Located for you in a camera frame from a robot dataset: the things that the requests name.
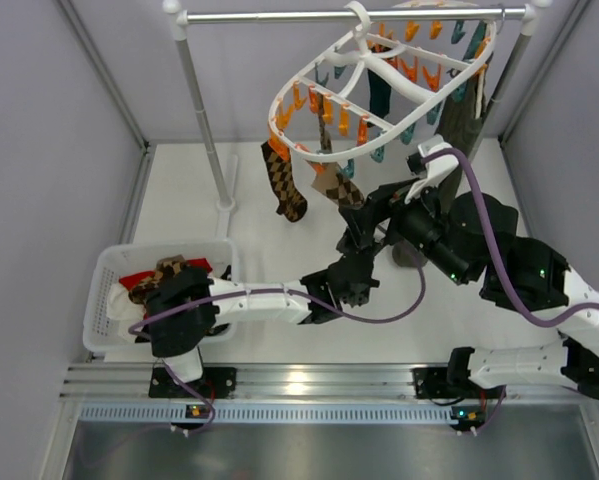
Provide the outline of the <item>brown tan argyle sock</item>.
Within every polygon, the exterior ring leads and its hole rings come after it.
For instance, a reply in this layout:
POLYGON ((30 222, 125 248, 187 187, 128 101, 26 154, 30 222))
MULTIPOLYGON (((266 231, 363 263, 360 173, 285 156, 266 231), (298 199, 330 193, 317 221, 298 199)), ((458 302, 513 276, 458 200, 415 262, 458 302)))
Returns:
POLYGON ((312 188, 337 206, 359 206, 364 195, 355 183, 343 173, 337 163, 321 165, 315 175, 312 188))

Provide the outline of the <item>brown yellow argyle sock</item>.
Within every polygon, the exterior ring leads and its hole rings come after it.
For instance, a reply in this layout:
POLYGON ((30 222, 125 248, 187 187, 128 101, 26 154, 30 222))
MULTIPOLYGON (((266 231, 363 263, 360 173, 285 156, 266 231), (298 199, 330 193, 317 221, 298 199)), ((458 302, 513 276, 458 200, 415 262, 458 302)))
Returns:
POLYGON ((291 223, 301 220, 308 209, 308 202, 297 189, 292 164, 279 156, 268 142, 261 144, 268 181, 278 200, 276 213, 291 223))

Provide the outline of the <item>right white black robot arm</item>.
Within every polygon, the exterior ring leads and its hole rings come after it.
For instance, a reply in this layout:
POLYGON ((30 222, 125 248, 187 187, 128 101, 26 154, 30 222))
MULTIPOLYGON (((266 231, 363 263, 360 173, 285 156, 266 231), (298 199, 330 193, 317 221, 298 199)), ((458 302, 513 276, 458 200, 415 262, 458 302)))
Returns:
POLYGON ((338 248, 353 260, 358 300, 377 284, 370 272, 382 244, 374 232, 386 222, 385 243, 408 242, 454 284, 479 281, 481 299, 559 334, 539 347, 454 348, 446 366, 451 389, 554 385, 599 400, 599 292, 552 247, 518 235, 515 208, 474 191, 442 212, 436 188, 407 199, 413 189, 411 182, 383 185, 363 204, 339 210, 346 230, 338 248))

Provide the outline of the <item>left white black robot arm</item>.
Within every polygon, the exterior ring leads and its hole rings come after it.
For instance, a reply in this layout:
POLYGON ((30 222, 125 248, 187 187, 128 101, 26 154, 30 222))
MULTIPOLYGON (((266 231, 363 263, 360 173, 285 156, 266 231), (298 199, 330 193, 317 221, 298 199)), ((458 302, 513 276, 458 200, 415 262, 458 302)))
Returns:
POLYGON ((248 285, 212 278, 197 266, 177 268, 144 295, 148 323, 139 331, 149 336, 153 357, 182 380, 196 381, 203 376, 198 347, 213 329, 257 321, 321 325, 341 318, 344 304, 368 303, 379 286, 372 275, 382 248, 376 239, 360 247, 343 236, 339 260, 279 284, 248 285))

